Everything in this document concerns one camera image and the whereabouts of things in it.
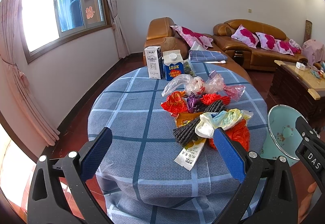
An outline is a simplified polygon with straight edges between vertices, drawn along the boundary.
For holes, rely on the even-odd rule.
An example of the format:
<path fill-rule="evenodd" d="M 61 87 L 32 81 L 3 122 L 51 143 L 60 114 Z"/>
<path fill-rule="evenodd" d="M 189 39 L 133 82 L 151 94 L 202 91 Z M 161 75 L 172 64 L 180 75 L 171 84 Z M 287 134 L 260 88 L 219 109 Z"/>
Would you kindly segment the red orange foam net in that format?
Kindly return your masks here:
<path fill-rule="evenodd" d="M 226 130 L 226 135 L 233 141 L 236 141 L 241 144 L 241 146 L 248 151 L 249 150 L 249 141 L 250 133 L 248 127 L 246 126 L 246 120 L 242 119 L 238 124 L 232 128 Z"/>

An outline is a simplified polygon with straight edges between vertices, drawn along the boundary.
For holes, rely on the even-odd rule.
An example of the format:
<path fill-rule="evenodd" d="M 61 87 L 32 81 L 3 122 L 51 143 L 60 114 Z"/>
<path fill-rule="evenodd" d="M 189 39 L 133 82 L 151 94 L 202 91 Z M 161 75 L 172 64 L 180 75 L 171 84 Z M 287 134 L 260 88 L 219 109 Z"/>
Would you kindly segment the orange snack wrapper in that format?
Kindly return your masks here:
<path fill-rule="evenodd" d="M 201 114 L 202 114 L 201 112 L 195 114 L 189 114 L 189 113 L 179 114 L 179 116 L 176 119 L 176 127 L 179 128 L 186 125 L 193 119 L 199 117 Z M 191 171 L 194 165 L 196 164 L 205 143 L 206 143 L 206 138 L 201 138 L 198 136 L 197 140 L 192 140 L 185 147 L 182 146 L 183 147 L 182 151 L 178 154 L 178 156 L 174 159 L 174 161 L 178 165 L 187 169 L 188 171 Z"/>

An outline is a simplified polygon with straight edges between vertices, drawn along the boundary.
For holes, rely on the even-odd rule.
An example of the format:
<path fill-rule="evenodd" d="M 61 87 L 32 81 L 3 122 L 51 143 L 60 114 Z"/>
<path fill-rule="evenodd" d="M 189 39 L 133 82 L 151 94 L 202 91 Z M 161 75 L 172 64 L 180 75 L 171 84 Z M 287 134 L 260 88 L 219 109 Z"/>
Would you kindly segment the purple snack wrapper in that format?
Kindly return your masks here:
<path fill-rule="evenodd" d="M 191 93 L 186 102 L 187 102 L 187 109 L 189 113 L 196 113 L 202 110 L 204 107 L 204 104 L 201 101 L 202 96 L 196 95 L 194 93 Z"/>

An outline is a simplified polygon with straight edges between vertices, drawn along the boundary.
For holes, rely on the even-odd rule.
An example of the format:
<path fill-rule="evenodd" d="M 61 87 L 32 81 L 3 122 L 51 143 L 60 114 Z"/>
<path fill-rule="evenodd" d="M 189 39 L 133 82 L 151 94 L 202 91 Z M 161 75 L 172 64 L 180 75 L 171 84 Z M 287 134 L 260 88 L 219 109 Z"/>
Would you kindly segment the pink plastic bag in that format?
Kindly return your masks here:
<path fill-rule="evenodd" d="M 244 85 L 226 85 L 224 78 L 216 71 L 211 72 L 208 80 L 205 82 L 206 94 L 215 94 L 223 91 L 234 101 L 239 101 L 245 90 L 246 87 Z"/>

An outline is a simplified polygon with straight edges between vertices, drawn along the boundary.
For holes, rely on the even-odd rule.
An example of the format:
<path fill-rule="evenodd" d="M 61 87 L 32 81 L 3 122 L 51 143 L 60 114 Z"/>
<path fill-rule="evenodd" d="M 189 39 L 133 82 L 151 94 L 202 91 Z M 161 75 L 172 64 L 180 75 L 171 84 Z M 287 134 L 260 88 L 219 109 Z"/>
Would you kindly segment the red shiny wrapper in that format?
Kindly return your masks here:
<path fill-rule="evenodd" d="M 184 99 L 185 91 L 174 91 L 167 96 L 165 102 L 161 103 L 163 110 L 169 112 L 171 116 L 177 117 L 179 114 L 188 112 L 187 102 Z"/>

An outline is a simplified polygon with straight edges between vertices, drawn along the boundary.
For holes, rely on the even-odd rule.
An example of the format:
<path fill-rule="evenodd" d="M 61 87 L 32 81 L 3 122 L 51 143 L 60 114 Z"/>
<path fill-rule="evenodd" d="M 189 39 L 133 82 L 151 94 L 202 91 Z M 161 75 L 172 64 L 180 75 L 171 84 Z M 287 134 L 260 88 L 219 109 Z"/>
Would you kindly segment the clear white plastic bag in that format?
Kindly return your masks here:
<path fill-rule="evenodd" d="M 177 88 L 183 86 L 186 95 L 201 95 L 206 92 L 206 84 L 201 77 L 192 77 L 189 74 L 180 74 L 169 81 L 162 91 L 162 97 L 170 95 Z"/>

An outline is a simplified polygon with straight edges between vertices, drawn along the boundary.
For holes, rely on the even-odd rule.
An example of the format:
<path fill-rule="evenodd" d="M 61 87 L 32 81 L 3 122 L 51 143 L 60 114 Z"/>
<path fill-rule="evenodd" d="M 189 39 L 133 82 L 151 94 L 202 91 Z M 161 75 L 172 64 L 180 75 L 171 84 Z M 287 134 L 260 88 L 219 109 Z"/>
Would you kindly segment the light blue trash bucket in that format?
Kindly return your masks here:
<path fill-rule="evenodd" d="M 302 114 L 286 105 L 273 106 L 268 112 L 267 138 L 263 144 L 261 157 L 276 160 L 283 156 L 290 166 L 299 162 L 295 151 L 302 141 L 296 130 L 296 120 Z"/>

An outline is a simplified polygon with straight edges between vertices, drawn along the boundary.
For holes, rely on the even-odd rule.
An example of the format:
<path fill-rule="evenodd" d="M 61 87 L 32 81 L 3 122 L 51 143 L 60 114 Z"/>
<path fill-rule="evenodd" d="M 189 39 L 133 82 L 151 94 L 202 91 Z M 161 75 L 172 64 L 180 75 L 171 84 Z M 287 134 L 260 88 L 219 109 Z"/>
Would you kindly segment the dark wood coffee table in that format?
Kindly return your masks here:
<path fill-rule="evenodd" d="M 316 78 L 308 69 L 299 70 L 294 63 L 274 62 L 270 92 L 298 110 L 312 127 L 324 127 L 324 79 Z"/>

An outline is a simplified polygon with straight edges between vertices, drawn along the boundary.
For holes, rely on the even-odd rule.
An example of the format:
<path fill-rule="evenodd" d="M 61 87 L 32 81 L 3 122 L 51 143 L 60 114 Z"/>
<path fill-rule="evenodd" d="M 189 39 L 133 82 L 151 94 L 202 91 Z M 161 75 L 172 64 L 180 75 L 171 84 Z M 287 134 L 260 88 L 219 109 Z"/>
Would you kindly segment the pink cloth covered object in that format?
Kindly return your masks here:
<path fill-rule="evenodd" d="M 315 39 L 307 40 L 302 45 L 302 54 L 310 65 L 324 61 L 324 44 Z"/>

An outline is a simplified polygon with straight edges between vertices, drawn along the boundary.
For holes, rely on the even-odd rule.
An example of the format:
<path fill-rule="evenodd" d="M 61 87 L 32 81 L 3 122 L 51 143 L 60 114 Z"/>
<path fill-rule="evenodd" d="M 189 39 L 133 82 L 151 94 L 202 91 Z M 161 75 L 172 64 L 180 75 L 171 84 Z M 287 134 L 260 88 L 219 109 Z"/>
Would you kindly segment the small dark green packet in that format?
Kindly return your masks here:
<path fill-rule="evenodd" d="M 192 63 L 188 60 L 183 61 L 183 71 L 184 71 L 184 74 L 191 75 L 192 77 L 196 76 L 196 74 L 193 70 Z"/>

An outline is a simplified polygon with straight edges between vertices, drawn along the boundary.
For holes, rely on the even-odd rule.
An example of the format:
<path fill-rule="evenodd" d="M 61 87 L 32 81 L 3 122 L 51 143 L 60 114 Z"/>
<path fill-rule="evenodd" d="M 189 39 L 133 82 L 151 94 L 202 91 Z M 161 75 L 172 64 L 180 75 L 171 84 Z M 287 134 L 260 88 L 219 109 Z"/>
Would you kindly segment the folded blue plaid cloth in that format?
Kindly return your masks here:
<path fill-rule="evenodd" d="M 227 61 L 227 55 L 215 51 L 200 51 L 200 50 L 190 50 L 189 51 L 190 61 L 195 62 L 215 62 L 215 61 Z"/>

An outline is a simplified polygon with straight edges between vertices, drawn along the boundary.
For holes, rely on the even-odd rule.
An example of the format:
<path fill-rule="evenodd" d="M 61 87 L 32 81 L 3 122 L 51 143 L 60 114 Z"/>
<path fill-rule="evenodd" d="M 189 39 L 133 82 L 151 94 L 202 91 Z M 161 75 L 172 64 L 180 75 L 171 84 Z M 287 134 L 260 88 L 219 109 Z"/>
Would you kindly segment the pink curtain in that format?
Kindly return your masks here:
<path fill-rule="evenodd" d="M 110 10 L 112 24 L 114 26 L 114 35 L 119 58 L 125 58 L 130 55 L 127 45 L 125 32 L 118 14 L 117 0 L 107 0 Z"/>

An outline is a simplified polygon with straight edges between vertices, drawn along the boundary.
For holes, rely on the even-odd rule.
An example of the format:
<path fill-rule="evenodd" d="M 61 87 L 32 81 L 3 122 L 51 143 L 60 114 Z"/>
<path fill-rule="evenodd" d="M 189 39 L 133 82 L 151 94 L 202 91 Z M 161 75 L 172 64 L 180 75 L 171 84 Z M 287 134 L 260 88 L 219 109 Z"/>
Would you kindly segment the white milk carton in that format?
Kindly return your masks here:
<path fill-rule="evenodd" d="M 162 79 L 164 77 L 163 58 L 160 46 L 149 46 L 144 49 L 149 78 Z"/>

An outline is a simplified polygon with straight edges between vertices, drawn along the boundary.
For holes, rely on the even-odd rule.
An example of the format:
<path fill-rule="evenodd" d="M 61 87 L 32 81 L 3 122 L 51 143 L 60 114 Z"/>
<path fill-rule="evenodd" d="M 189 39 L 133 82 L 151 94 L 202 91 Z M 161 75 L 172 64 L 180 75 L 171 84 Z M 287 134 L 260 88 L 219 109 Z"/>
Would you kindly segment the pink floral pillow on chaise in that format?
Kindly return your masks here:
<path fill-rule="evenodd" d="M 184 41 L 192 47 L 194 42 L 196 41 L 199 45 L 201 45 L 204 49 L 212 48 L 213 39 L 207 37 L 201 33 L 194 32 L 186 27 L 182 27 L 179 25 L 171 25 L 170 26 L 174 31 L 176 31 Z"/>

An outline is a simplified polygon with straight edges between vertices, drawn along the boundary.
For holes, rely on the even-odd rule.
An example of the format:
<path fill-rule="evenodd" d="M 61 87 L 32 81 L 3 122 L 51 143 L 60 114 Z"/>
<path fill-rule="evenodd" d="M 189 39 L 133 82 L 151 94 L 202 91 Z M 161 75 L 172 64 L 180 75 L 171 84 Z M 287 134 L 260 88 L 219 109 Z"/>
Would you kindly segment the brown leather chaise sofa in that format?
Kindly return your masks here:
<path fill-rule="evenodd" d="M 144 48 L 149 46 L 160 46 L 161 51 L 180 50 L 182 58 L 188 59 L 188 51 L 190 47 L 179 34 L 174 31 L 171 26 L 175 25 L 169 17 L 153 19 L 148 28 Z M 245 78 L 251 84 L 251 78 L 248 73 L 238 65 L 230 56 L 225 64 L 217 64 L 223 68 L 232 70 L 242 78 Z"/>

